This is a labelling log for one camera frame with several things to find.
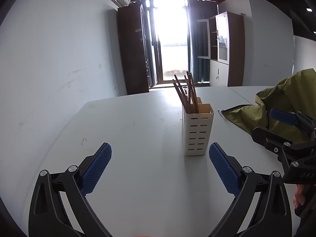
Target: olive green fabric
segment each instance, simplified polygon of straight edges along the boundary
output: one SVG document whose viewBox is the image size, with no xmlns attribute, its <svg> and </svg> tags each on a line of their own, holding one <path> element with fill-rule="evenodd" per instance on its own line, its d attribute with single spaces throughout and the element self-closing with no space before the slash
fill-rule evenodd
<svg viewBox="0 0 316 237">
<path fill-rule="evenodd" d="M 301 111 L 316 119 L 316 72 L 314 69 L 305 69 L 281 80 L 275 87 L 258 92 L 256 103 L 258 106 L 235 107 L 222 111 L 222 114 L 249 134 L 261 126 L 294 144 L 308 141 L 295 126 L 272 119 L 270 110 Z"/>
</svg>

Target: white wall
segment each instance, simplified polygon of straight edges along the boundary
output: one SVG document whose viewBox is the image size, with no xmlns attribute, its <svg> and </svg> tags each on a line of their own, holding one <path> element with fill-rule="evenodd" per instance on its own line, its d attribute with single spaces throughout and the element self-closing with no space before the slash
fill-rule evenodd
<svg viewBox="0 0 316 237">
<path fill-rule="evenodd" d="M 316 42 L 304 37 L 294 36 L 293 73 L 310 68 L 316 70 Z"/>
<path fill-rule="evenodd" d="M 273 86 L 291 75 L 294 58 L 292 20 L 266 0 L 226 0 L 219 13 L 243 13 L 244 86 Z"/>
<path fill-rule="evenodd" d="M 18 225 L 70 119 L 126 92 L 116 13 L 110 0 L 17 0 L 0 26 L 0 196 Z"/>
<path fill-rule="evenodd" d="M 230 11 L 235 14 L 244 14 L 245 25 L 245 69 L 243 85 L 251 85 L 252 66 L 254 60 L 254 37 L 252 14 L 249 0 L 226 0 L 218 5 L 218 13 Z"/>
<path fill-rule="evenodd" d="M 274 86 L 292 74 L 294 40 L 292 20 L 266 0 L 249 0 L 253 33 L 252 86 Z"/>
</svg>

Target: table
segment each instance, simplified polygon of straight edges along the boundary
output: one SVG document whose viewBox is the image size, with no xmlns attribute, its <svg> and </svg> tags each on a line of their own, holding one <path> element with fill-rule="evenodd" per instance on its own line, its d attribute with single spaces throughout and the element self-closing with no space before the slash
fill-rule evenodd
<svg viewBox="0 0 316 237">
<path fill-rule="evenodd" d="M 217 112 L 244 104 L 243 95 L 254 97 L 262 89 L 199 87 L 197 96 L 215 111 L 209 145 L 218 142 L 228 155 L 255 172 L 283 174 L 275 154 Z M 206 237 L 233 201 L 207 155 L 183 155 L 181 103 L 174 88 L 86 103 L 56 140 L 39 172 L 64 172 L 70 165 L 79 165 L 103 142 L 111 145 L 112 159 L 86 198 L 114 237 Z M 23 230 L 27 230 L 36 179 L 26 199 Z M 286 185 L 296 229 L 294 188 Z M 65 195 L 62 198 L 70 221 L 80 230 Z M 241 229 L 250 222 L 255 205 Z"/>
</svg>

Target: wooden cabinet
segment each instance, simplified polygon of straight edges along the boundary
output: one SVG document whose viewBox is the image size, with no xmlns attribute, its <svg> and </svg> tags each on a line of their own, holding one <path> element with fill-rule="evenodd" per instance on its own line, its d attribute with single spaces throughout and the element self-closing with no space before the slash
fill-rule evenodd
<svg viewBox="0 0 316 237">
<path fill-rule="evenodd" d="M 224 12 L 209 18 L 210 86 L 242 86 L 245 66 L 244 18 Z"/>
<path fill-rule="evenodd" d="M 141 4 L 118 8 L 118 32 L 127 94 L 149 92 L 149 57 Z"/>
</svg>

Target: beige plastic holder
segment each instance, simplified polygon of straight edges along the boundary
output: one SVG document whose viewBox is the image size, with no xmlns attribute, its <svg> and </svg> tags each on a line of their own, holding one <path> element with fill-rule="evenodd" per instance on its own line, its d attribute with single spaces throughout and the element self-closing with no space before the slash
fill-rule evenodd
<svg viewBox="0 0 316 237">
<path fill-rule="evenodd" d="M 183 150 L 185 155 L 205 155 L 209 143 L 214 111 L 197 97 L 199 114 L 187 114 L 182 107 Z"/>
</svg>

